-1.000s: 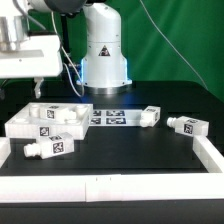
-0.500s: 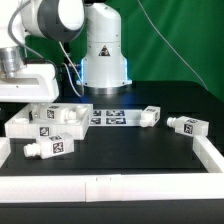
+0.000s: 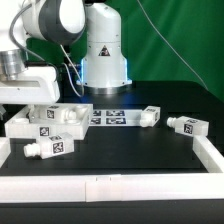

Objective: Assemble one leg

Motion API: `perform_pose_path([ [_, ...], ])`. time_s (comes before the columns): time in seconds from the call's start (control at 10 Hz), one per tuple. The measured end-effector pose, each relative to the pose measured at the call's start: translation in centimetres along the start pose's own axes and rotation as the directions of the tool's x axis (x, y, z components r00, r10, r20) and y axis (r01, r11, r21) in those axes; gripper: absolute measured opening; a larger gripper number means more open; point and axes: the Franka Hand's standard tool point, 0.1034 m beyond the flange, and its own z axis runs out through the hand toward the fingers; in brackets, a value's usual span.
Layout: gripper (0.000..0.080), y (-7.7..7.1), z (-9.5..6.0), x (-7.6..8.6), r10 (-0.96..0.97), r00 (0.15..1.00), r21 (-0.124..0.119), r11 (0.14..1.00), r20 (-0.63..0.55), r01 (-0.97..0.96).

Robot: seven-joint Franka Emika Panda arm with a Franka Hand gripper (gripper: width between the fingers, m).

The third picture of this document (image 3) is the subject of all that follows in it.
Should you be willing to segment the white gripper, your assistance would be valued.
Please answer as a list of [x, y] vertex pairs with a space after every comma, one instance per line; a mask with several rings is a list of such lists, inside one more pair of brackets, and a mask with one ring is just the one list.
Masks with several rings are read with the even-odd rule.
[[[60, 97], [56, 69], [52, 66], [28, 67], [13, 81], [0, 81], [0, 104], [52, 104]], [[30, 122], [35, 105], [28, 105]]]

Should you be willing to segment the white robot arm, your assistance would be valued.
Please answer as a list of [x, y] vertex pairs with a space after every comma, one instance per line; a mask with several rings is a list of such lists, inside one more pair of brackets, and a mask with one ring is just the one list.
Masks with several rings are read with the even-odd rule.
[[40, 57], [32, 63], [29, 37], [65, 49], [87, 35], [87, 54], [77, 73], [78, 96], [128, 88], [121, 52], [121, 17], [106, 0], [0, 0], [0, 119], [6, 104], [52, 104], [60, 98], [57, 69]]

